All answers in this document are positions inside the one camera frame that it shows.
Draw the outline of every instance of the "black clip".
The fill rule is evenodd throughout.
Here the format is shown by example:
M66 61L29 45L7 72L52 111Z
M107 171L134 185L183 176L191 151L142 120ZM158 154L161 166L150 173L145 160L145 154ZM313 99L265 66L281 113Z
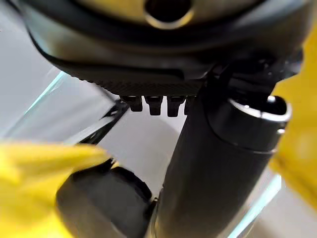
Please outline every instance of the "black clip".
M170 118L178 116L179 106L185 101L184 96L168 96L167 97L167 115Z
M196 96L187 96L186 98L186 103L185 103L185 108L184 108L184 114L188 115L189 114L189 110L194 102Z
M159 116L163 96L146 96L145 101L147 102L147 104L149 104L150 114L152 116Z
M120 98L126 102L133 112L141 112L143 109L142 106L142 97L141 96L120 96Z

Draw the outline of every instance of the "yellow cloth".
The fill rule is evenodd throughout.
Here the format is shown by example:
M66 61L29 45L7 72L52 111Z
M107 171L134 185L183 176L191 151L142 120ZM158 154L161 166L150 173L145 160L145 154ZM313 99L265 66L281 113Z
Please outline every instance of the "yellow cloth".
M317 27L305 44L302 73L279 83L275 95L292 104L293 118L271 168L317 211Z
M2 238L71 238L55 212L55 194L75 171L106 161L94 146L0 146Z

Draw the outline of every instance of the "black cylindrical tube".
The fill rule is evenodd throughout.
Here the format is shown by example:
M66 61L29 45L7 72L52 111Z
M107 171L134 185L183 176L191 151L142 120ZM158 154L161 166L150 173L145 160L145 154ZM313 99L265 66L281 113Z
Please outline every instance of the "black cylindrical tube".
M148 237L217 237L245 203L291 115L273 96L250 105L202 101L177 142Z

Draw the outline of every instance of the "yellow object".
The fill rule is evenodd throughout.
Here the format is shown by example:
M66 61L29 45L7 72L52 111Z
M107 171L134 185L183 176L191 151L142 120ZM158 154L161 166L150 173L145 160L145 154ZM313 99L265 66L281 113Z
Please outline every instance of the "yellow object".
M317 28L305 44L302 73L280 82L274 92L293 107L293 118L271 168L317 211Z
M70 174L109 156L95 146L0 146L2 238L71 238L55 212L55 194Z

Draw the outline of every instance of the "round hole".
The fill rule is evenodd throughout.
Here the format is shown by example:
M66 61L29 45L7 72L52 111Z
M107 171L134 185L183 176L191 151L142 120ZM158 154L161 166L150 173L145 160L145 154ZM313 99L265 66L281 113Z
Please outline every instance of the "round hole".
M144 8L148 23L162 29L183 26L193 16L191 0L147 0Z

